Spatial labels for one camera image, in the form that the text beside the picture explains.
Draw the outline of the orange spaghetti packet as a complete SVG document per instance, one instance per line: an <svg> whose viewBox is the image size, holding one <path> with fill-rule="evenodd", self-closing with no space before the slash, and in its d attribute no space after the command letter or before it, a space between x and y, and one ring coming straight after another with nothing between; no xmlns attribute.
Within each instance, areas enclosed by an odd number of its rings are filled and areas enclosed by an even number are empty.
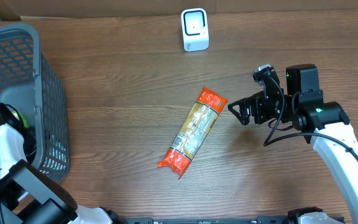
<svg viewBox="0 0 358 224"><path fill-rule="evenodd" d="M157 163L157 167L169 167L181 177L226 103L226 98L204 87L164 158Z"/></svg>

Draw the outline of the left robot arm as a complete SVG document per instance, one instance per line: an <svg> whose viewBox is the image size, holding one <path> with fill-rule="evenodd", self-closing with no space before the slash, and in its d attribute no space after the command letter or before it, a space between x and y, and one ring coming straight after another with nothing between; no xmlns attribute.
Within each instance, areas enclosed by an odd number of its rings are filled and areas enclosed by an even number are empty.
<svg viewBox="0 0 358 224"><path fill-rule="evenodd" d="M78 205L27 162L25 152L34 147L20 113L0 103L0 223L125 223L112 210Z"/></svg>

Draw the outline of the green tea carton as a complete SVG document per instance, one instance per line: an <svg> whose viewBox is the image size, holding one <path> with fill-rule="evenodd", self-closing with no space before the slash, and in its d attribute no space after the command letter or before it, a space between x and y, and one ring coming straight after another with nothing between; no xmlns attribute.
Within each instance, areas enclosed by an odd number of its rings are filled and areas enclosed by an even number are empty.
<svg viewBox="0 0 358 224"><path fill-rule="evenodd" d="M18 111L13 111L12 113L15 116L15 118L18 119L24 125L26 129L29 129L29 123L22 113Z"/></svg>

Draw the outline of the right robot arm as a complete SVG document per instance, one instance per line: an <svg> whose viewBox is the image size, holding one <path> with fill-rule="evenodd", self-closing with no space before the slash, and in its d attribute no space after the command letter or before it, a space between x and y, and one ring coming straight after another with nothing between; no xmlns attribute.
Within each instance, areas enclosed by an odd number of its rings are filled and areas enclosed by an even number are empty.
<svg viewBox="0 0 358 224"><path fill-rule="evenodd" d="M313 64L287 67L287 88L280 87L275 69L260 66L253 79L263 90L228 105L228 110L247 125L268 123L275 132L280 123L290 123L293 134L269 135L264 146L284 139L304 137L327 165L339 187L354 223L358 223L358 142L350 119L335 101L324 102L318 69Z"/></svg>

